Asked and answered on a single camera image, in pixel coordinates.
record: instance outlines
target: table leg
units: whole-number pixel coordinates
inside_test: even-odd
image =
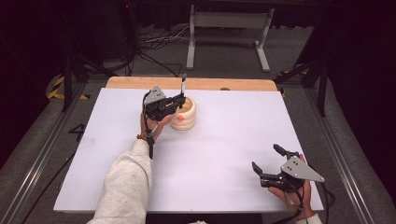
[[[186,64],[187,70],[192,70],[194,68],[194,54],[195,54],[194,16],[195,16],[195,8],[194,5],[191,5],[190,43],[189,43],[189,52],[187,53],[187,64]]]
[[[267,16],[265,18],[264,26],[262,27],[262,39],[260,41],[255,42],[257,54],[259,55],[260,63],[262,64],[262,71],[264,72],[270,71],[270,66],[268,65],[267,58],[265,57],[263,46],[268,34],[268,30],[271,25],[273,14],[274,14],[274,9],[273,8],[269,9]]]

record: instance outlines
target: wooden table edge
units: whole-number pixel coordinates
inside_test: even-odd
[[[163,90],[178,90],[181,77],[111,77],[106,88],[111,89],[152,89],[155,85]],[[277,91],[271,79],[234,79],[187,77],[186,90],[220,90],[230,91]]]

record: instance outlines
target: dark curtain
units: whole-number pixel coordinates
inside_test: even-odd
[[[396,167],[395,9],[391,2],[365,0],[328,12],[297,62],[327,63],[346,120],[394,202],[396,181],[389,172]]]
[[[53,27],[36,6],[0,3],[0,166],[48,104],[46,88],[62,64]]]
[[[190,6],[139,4],[136,13],[142,27],[153,24],[156,29],[169,31],[174,25],[189,22]]]

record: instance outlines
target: human hand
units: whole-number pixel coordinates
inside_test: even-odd
[[[140,114],[140,134],[146,136],[145,120],[147,121],[149,130],[153,130],[155,126],[158,125],[155,134],[152,136],[155,142],[157,138],[160,136],[161,132],[163,131],[163,127],[167,125],[171,121],[171,119],[172,119],[172,115],[167,115],[165,118],[163,118],[163,120],[157,122],[157,120],[149,119],[147,115],[144,115],[142,113]]]
[[[305,158],[303,155],[300,155],[300,159],[305,162]],[[300,199],[296,193],[286,193],[282,189],[278,189],[275,187],[270,187],[268,190],[273,193],[277,198],[279,198],[288,208],[289,210],[295,214],[297,209],[300,206]],[[312,217],[314,212],[311,208],[311,184],[309,180],[305,180],[304,186],[298,189],[300,195],[303,197],[303,205],[304,205],[304,212],[302,212],[299,216],[297,216],[297,220],[302,220],[307,217]]]

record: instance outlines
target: metal frame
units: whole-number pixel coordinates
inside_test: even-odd
[[[57,119],[55,126],[53,127],[49,135],[49,138],[47,139],[46,143],[42,147],[37,158],[35,159],[35,163],[33,164],[32,168],[30,169],[25,179],[23,180],[23,183],[21,184],[18,193],[16,194],[14,200],[12,201],[8,210],[6,211],[3,219],[1,219],[0,223],[2,224],[15,223],[27,199],[32,193],[33,188],[35,187],[35,183],[38,181],[38,178],[41,176],[41,173],[43,172],[44,167],[47,164],[47,161],[50,159],[50,155],[55,147],[55,144],[59,139],[61,131],[67,119],[69,118],[71,112],[73,111],[73,108],[76,105],[79,96],[83,93],[86,85],[87,85],[86,83],[78,83],[78,85],[76,86],[75,92],[73,94],[73,100],[71,100],[71,104],[67,107],[67,109],[63,113],[61,113],[61,115]]]
[[[195,27],[231,27],[231,28],[253,28],[262,29],[260,41],[255,41],[257,54],[262,65],[262,71],[269,72],[267,58],[263,50],[264,42],[270,28],[273,18],[274,9],[269,9],[268,13],[229,13],[229,12],[199,12],[195,11],[194,5],[191,5],[190,12],[190,42],[187,53],[187,70],[194,67],[195,55]]]
[[[369,209],[367,208],[366,203],[364,202],[361,191],[359,190],[358,185],[356,184],[355,178],[350,173],[349,168],[347,166],[347,162],[344,159],[341,148],[338,146],[337,141],[332,133],[332,129],[327,122],[326,118],[321,116],[321,113],[317,108],[317,97],[312,89],[304,89],[305,95],[308,99],[311,108],[315,111],[315,117],[320,124],[321,129],[326,134],[326,138],[330,145],[330,153],[332,155],[332,159],[335,163],[335,167],[338,170],[338,173],[343,180],[346,191],[352,201],[352,204],[356,210],[356,214],[358,215],[361,223],[365,224],[374,224],[374,220],[370,214]]]

